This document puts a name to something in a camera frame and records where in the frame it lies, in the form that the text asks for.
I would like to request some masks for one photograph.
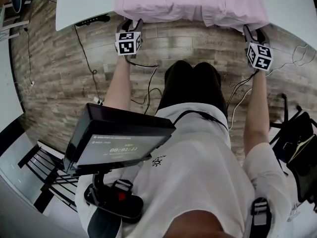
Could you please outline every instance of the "pink cloth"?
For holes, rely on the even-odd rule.
[[[267,25],[262,0],[116,0],[115,12],[133,20],[167,22],[181,18],[242,31]]]

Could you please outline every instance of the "laminate floor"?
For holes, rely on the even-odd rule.
[[[27,25],[30,35],[28,56],[28,36],[22,28],[15,29],[21,35],[12,39],[13,68],[26,113],[21,118],[28,136],[38,139],[55,148],[65,151],[74,132],[76,123],[87,102],[93,102],[96,94],[84,54],[79,45],[74,26],[61,31],[55,30],[56,4],[47,0],[34,0],[28,6],[22,19],[30,19]],[[117,25],[121,16],[111,15],[107,23],[95,22],[78,28],[78,34],[86,51],[91,69],[97,70],[95,76],[101,99],[105,97],[115,68],[117,54],[114,48]],[[269,25],[264,28],[274,50],[272,68],[280,68],[292,63],[295,48],[305,43],[293,35]],[[244,49],[245,40],[236,30],[206,27],[202,22],[178,20],[169,23],[145,24],[141,49],[136,61],[142,64],[159,64],[151,83],[152,88],[164,89],[164,73],[177,60],[185,60],[192,65],[206,61],[212,64],[222,78],[222,90],[229,99],[235,84],[248,78],[253,71],[247,67]],[[297,48],[294,60],[303,57],[305,48]],[[308,47],[302,65],[287,64],[267,78],[268,104],[271,121],[283,118],[281,93],[289,99],[290,114],[297,104],[317,119],[317,58],[315,51]],[[147,94],[148,82],[153,69],[131,67],[131,94],[138,102],[143,102]],[[233,97],[228,120],[252,82],[239,88]],[[233,129],[230,131],[232,150],[238,160],[243,161],[243,128],[249,96],[237,108]],[[153,115],[159,105],[159,92],[151,93],[151,106],[148,114]],[[132,111],[142,113],[146,105],[131,102]]]

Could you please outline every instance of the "display screen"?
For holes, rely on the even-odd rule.
[[[163,136],[92,135],[77,165],[141,159],[163,139]]]

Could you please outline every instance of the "white wall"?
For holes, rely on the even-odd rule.
[[[11,72],[9,42],[0,41],[0,131],[22,114]]]
[[[0,230],[2,238],[80,237],[59,227],[26,203],[1,177],[0,195],[0,221],[6,228],[6,230]]]
[[[294,238],[317,237],[317,213],[314,212],[314,204],[305,201],[297,209],[300,214],[293,220]]]
[[[87,233],[81,225],[78,213],[70,209],[56,196],[52,198],[43,214],[56,225],[77,234],[79,237],[88,238]]]

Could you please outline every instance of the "black shorts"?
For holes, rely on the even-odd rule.
[[[177,61],[166,71],[165,89],[158,110],[187,102],[213,105],[228,118],[221,77],[209,63],[202,62],[192,68],[185,61]]]

